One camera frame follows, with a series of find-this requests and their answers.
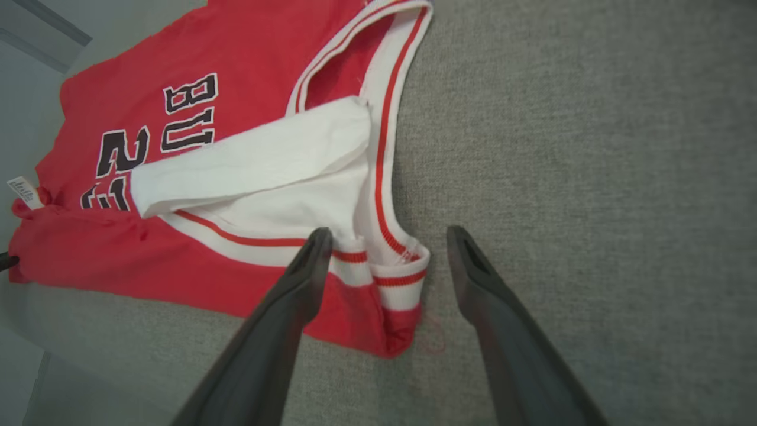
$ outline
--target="red basketball jersey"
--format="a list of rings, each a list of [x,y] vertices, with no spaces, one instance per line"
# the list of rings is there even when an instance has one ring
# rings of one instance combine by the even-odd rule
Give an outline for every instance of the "red basketball jersey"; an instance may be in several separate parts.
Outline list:
[[[335,235],[306,333],[411,343],[428,250],[394,217],[404,78],[427,0],[225,0],[67,80],[9,252],[36,281],[246,316],[314,227]]]

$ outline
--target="white label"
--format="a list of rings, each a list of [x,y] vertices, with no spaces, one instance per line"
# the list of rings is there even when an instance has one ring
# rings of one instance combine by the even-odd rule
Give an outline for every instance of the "white label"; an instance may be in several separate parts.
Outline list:
[[[42,201],[39,200],[37,189],[34,187],[34,185],[29,183],[29,181],[26,180],[25,177],[19,176],[15,179],[9,180],[8,186],[10,186],[11,189],[16,194],[18,194],[23,202],[25,202],[26,205],[32,210],[45,207],[45,205],[42,204]]]

